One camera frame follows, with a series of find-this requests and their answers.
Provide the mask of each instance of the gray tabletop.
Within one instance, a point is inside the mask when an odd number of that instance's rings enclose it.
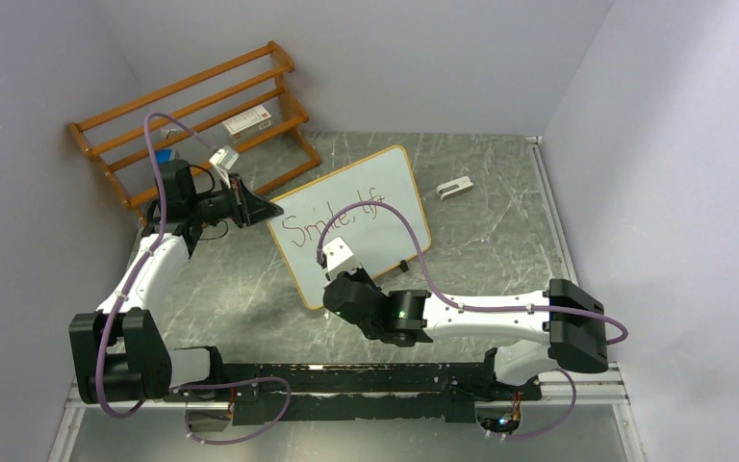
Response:
[[[541,289],[550,277],[562,273],[523,138],[385,133],[308,137],[322,165],[271,197],[390,145],[402,145],[432,234],[426,262],[443,291],[518,294]],[[304,159],[292,140],[280,139],[247,151],[238,171],[247,185],[255,187]],[[441,201],[435,188],[464,175],[475,188]],[[325,317],[325,310],[304,307],[264,224],[231,228],[224,238],[197,247],[166,303],[154,313],[169,347],[216,345],[226,362],[386,363],[479,361],[487,349],[503,345],[474,338],[413,348],[368,341],[357,327]],[[204,237],[221,231],[207,229]],[[426,288],[420,268],[408,273],[394,270],[380,283],[385,290]]]
[[[548,205],[522,138],[384,133],[308,137],[322,165],[271,196],[401,144],[409,153],[431,229],[426,261],[442,290],[457,295],[525,293],[564,273]],[[181,153],[190,156],[191,146],[182,146]],[[304,159],[292,141],[275,140],[244,154],[238,170],[248,185],[258,186]],[[474,190],[442,202],[435,188],[463,175],[474,182]],[[221,231],[208,229],[205,237]],[[426,288],[415,267],[387,273],[380,283],[388,290]],[[504,345],[464,338],[413,348],[386,346],[323,314],[304,307],[267,228],[257,225],[232,226],[224,238],[199,245],[154,316],[169,347],[216,345],[229,363],[480,361],[487,349]],[[566,405],[554,401],[526,408],[523,430],[544,426]],[[206,447],[185,438],[183,414],[143,408],[131,419],[114,421],[90,408],[71,460],[624,460],[610,405],[577,406],[566,424],[523,442],[487,439],[476,423],[419,419],[279,423],[240,445]],[[227,439],[254,430],[229,427],[204,436]]]

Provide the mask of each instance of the marble table surface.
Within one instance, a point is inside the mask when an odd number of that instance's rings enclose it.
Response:
[[[393,144],[406,148],[432,234],[426,262],[438,287],[455,295],[508,295],[542,289],[563,273],[547,204],[523,137],[427,133],[307,133],[321,166],[275,197]],[[255,189],[305,160],[290,138],[244,153],[238,172]],[[468,175],[475,187],[442,202],[435,188]],[[204,238],[221,234],[208,228]],[[503,341],[458,338],[411,348],[368,341],[324,309],[311,311],[263,223],[230,226],[201,243],[154,313],[168,347],[217,346],[232,363],[481,361]],[[379,278],[385,290],[425,289],[420,267]]]

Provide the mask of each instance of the white wall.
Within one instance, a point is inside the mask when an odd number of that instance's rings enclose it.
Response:
[[[144,90],[276,40],[309,128],[539,134],[613,0],[96,0]]]
[[[618,0],[545,138],[650,460],[739,460],[739,1]]]
[[[47,459],[74,375],[67,325],[134,241],[64,131],[140,95],[108,34],[89,0],[0,0],[0,461]]]

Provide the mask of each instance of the whiteboard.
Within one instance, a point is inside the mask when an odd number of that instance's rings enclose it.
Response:
[[[285,264],[291,271],[304,305],[323,306],[326,271],[316,263],[316,244],[324,224],[343,207],[359,200],[392,205],[409,220],[425,251],[432,245],[420,204],[415,175],[402,146],[390,146],[273,199],[285,213],[268,221]],[[416,256],[403,224],[380,207],[358,207],[341,217],[324,243],[342,237],[372,277]]]

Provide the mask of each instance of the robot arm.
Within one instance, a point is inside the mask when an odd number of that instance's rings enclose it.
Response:
[[[220,149],[215,157],[229,168],[236,159],[232,162],[228,156],[226,160],[226,152],[227,149]],[[168,288],[191,258],[204,223],[216,224],[229,218],[242,228],[282,215],[280,207],[249,191],[239,175],[227,174],[227,169],[223,171],[226,175],[221,190],[197,193],[188,162],[175,160],[161,166],[168,210],[166,229],[160,245],[134,279],[115,318],[110,346],[122,338],[125,350],[107,354],[104,388],[108,401],[162,398],[169,389],[179,385],[220,381],[223,372],[217,349],[211,346],[167,349],[149,310],[163,303]],[[160,223],[153,216],[156,206],[155,201],[149,207],[140,250],[115,291],[93,313],[77,315],[69,325],[75,373],[84,402],[97,402],[95,370],[107,316],[126,281],[132,277],[131,268],[151,252],[160,232]]]
[[[449,307],[424,290],[384,294],[341,238],[326,245],[324,255],[330,281],[324,288],[324,307],[357,325],[368,339],[399,347],[450,337],[509,341],[513,345],[497,349],[495,374],[497,381],[515,386],[559,367],[572,372],[607,371],[602,323],[532,309],[556,305],[603,313],[601,304],[571,281],[551,279],[546,291],[522,295],[447,295],[468,306],[525,307],[519,313],[481,313]]]

